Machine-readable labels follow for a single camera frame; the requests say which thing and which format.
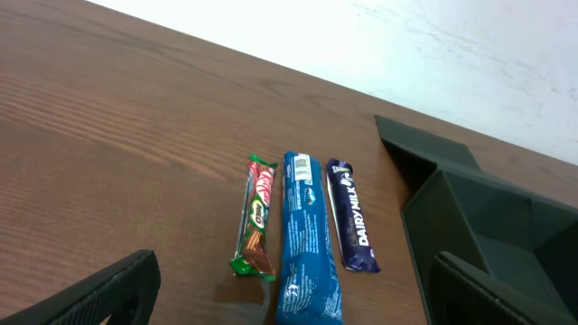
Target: purple wrapper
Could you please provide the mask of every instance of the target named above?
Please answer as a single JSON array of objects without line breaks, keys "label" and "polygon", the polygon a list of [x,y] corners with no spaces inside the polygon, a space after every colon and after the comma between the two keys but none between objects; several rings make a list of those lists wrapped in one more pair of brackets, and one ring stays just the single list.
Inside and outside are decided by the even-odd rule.
[{"label": "purple wrapper", "polygon": [[327,188],[343,265],[353,271],[379,272],[353,182],[353,167],[347,162],[330,159],[327,162]]}]

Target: barcode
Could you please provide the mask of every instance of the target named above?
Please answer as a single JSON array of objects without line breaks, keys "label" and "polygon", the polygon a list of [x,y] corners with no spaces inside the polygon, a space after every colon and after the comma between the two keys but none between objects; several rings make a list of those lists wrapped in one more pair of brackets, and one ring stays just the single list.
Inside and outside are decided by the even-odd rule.
[{"label": "barcode", "polygon": [[300,154],[294,157],[294,173],[296,181],[311,180],[311,160],[306,154]]}]

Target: wood grain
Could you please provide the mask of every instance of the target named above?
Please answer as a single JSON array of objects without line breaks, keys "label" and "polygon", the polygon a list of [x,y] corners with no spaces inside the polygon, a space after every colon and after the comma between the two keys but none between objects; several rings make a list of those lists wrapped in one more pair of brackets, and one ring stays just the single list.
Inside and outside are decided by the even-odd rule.
[{"label": "wood grain", "polygon": [[278,288],[232,278],[228,260],[247,155],[295,150],[356,168],[383,271],[339,268],[345,322],[424,324],[399,217],[407,192],[375,114],[577,206],[575,166],[89,3],[0,0],[0,49],[0,318],[151,248],[163,278],[151,323],[271,323]]}]

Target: white wall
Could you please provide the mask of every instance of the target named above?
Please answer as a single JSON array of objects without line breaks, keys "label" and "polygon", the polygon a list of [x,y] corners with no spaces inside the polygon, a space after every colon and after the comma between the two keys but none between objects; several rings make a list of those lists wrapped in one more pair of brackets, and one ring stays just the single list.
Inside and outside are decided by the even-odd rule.
[{"label": "white wall", "polygon": [[92,0],[578,164],[574,0]]}]

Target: kitkat logo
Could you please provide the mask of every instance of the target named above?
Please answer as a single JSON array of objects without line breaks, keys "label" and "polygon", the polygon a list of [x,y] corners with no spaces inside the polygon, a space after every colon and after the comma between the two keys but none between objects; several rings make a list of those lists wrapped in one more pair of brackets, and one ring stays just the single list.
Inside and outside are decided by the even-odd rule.
[{"label": "kitkat logo", "polygon": [[269,206],[269,197],[271,196],[271,184],[273,184],[273,174],[262,171],[259,174],[259,179],[256,181],[255,190],[267,207]]}]

